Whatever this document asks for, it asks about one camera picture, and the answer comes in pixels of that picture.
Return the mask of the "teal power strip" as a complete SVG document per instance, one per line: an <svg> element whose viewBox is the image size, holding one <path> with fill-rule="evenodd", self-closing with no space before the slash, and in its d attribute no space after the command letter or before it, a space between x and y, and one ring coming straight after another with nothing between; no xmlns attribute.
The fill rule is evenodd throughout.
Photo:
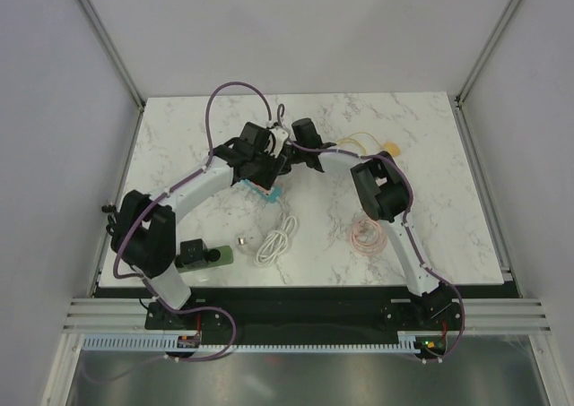
<svg viewBox="0 0 574 406"><path fill-rule="evenodd" d="M279 186L273 185L270 189L265 189L262 186L252 183L249 180L242 180L241 183L250 190L261 196L266 202L278 203L282 197L282 189Z"/></svg>

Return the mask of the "pink cube socket adapter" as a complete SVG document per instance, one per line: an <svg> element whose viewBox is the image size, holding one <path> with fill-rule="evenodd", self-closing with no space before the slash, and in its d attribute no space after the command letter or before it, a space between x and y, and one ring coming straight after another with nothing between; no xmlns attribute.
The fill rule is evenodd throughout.
<svg viewBox="0 0 574 406"><path fill-rule="evenodd" d="M264 197L270 197L272 194L275 193L274 191L274 186L271 186L269 189L264 188L263 186L256 184L252 181L247 180L246 181L247 185L254 190L255 192L257 192L258 194L264 196Z"/></svg>

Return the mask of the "yellow charger plug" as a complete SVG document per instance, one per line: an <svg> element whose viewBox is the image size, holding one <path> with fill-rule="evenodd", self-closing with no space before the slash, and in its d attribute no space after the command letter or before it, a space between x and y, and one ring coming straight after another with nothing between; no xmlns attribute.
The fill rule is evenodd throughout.
<svg viewBox="0 0 574 406"><path fill-rule="evenodd" d="M402 153L400 147L396 143L393 143L393 142L384 143L383 149L384 149L384 151L386 151L389 155L391 155L394 158L400 156Z"/></svg>

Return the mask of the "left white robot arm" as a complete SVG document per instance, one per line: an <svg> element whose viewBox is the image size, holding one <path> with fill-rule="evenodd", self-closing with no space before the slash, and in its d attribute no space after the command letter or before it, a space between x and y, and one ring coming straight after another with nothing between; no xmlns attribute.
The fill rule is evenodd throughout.
<svg viewBox="0 0 574 406"><path fill-rule="evenodd" d="M210 146L203 163L175 184L155 194L126 194L109 225L114 276L140 279L166 305L165 316L176 327L193 324L197 308L176 267L178 224L205 200L244 179L271 188L287 160L288 139L280 125L247 123L238 137Z"/></svg>

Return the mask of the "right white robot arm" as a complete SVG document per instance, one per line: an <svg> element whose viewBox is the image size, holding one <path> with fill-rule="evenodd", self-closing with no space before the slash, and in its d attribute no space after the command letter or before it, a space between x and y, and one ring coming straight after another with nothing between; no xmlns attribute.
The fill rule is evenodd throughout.
<svg viewBox="0 0 574 406"><path fill-rule="evenodd" d="M323 142L309 118L295 121L291 128L294 157L323 173L351 175L361 208L385 230L402 266L414 302L410 308L413 322L424 329L433 327L451 305L451 297L448 282L427 264L421 240L409 219L413 189L402 170L385 151L360 155Z"/></svg>

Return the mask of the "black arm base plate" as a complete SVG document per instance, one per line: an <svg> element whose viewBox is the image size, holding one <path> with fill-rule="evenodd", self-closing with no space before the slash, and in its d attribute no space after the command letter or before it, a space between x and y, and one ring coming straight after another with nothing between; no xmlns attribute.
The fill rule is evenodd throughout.
<svg viewBox="0 0 574 406"><path fill-rule="evenodd" d="M182 315L149 304L144 326L198 329L217 343L391 342L401 331L458 331L462 310L448 293L451 305L432 317L420 312L404 287L195 288Z"/></svg>

